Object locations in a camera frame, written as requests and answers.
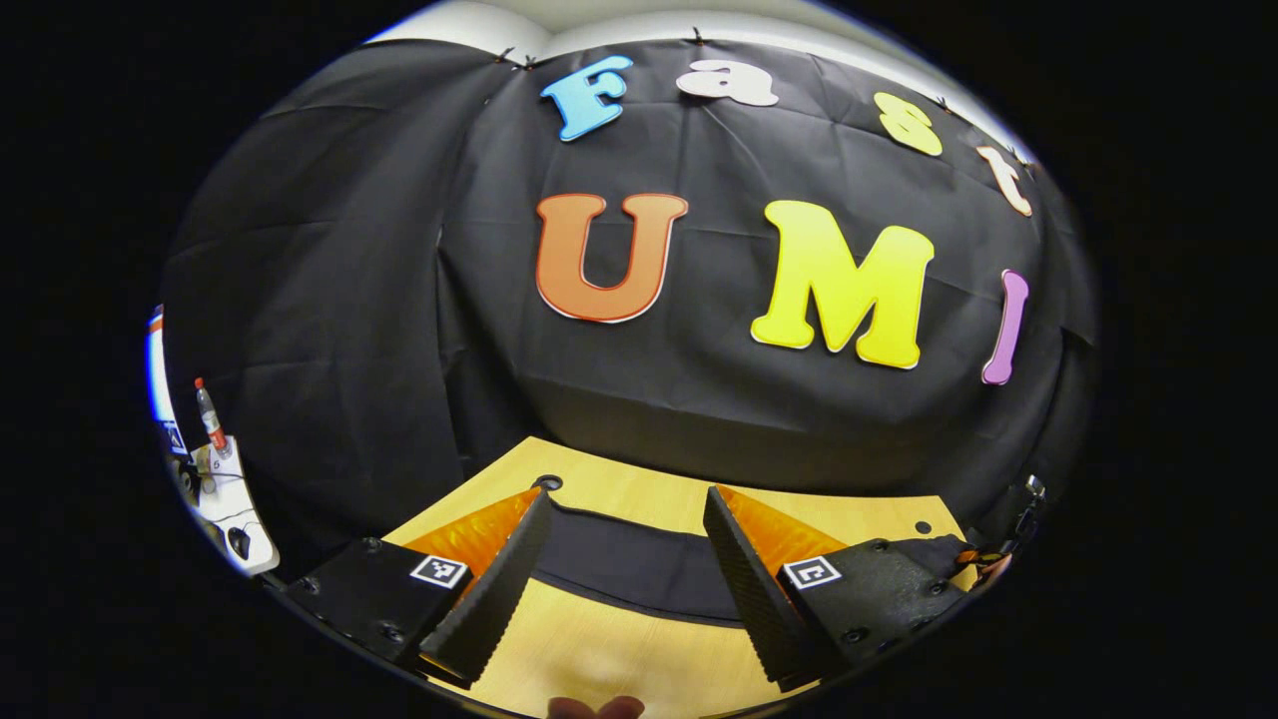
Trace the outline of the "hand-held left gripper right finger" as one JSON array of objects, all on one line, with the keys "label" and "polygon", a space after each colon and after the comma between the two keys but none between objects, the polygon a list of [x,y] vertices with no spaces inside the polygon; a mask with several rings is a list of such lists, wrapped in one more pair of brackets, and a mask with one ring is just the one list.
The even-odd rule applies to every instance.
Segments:
[{"label": "hand-held left gripper right finger", "polygon": [[921,637],[967,593],[957,536],[846,543],[734,488],[703,524],[764,673],[783,691],[873,664]]}]

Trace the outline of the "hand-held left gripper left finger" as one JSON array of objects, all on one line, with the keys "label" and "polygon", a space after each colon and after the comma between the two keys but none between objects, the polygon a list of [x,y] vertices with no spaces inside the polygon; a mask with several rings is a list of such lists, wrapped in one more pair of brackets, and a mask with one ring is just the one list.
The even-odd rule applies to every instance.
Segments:
[{"label": "hand-held left gripper left finger", "polygon": [[405,545],[362,538],[285,596],[380,659],[466,690],[514,616],[551,513],[530,487]]}]

